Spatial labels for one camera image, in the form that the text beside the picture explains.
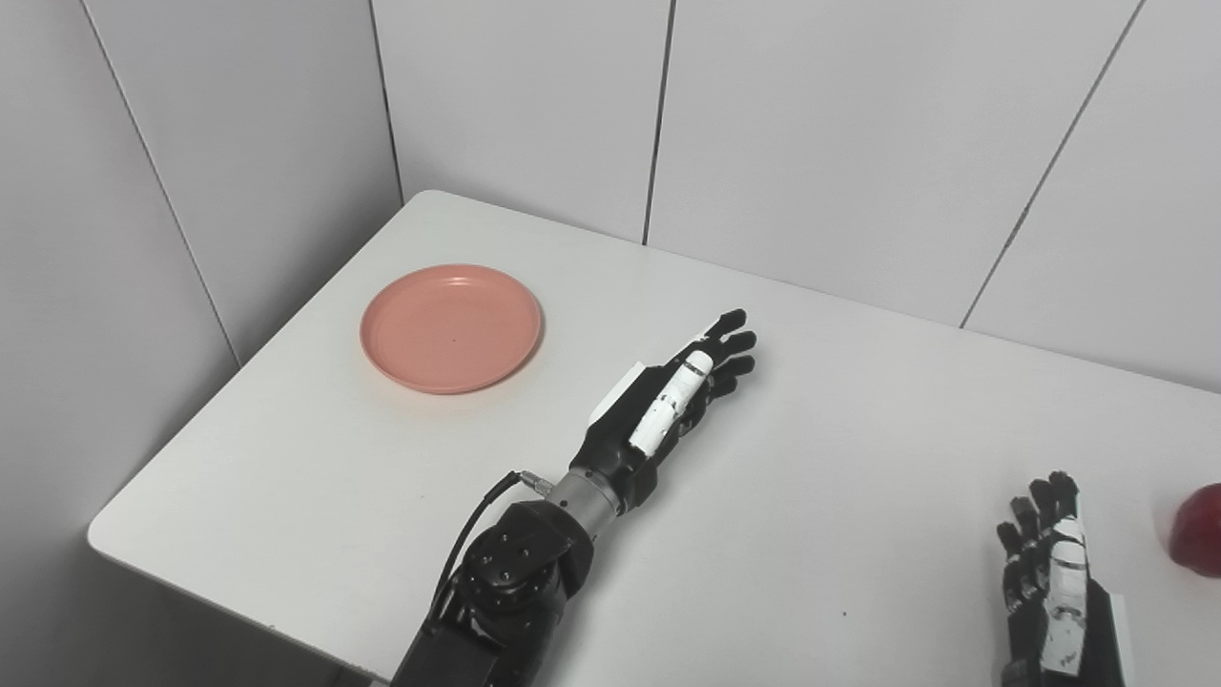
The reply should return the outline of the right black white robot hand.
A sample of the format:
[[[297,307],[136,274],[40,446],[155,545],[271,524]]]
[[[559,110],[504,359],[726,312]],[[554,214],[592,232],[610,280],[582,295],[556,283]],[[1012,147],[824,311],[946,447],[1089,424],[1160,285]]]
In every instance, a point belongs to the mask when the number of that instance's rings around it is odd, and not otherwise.
[[[996,526],[1009,661],[1002,686],[1133,686],[1127,610],[1094,577],[1070,473],[1032,480]]]

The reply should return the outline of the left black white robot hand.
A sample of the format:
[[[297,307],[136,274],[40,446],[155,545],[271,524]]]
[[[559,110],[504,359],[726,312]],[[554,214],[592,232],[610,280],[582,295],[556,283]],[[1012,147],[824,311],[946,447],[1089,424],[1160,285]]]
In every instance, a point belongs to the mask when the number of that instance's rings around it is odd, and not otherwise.
[[[755,370],[747,318],[729,310],[665,364],[634,365],[593,410],[569,469],[608,495],[615,516],[650,499],[676,443]]]

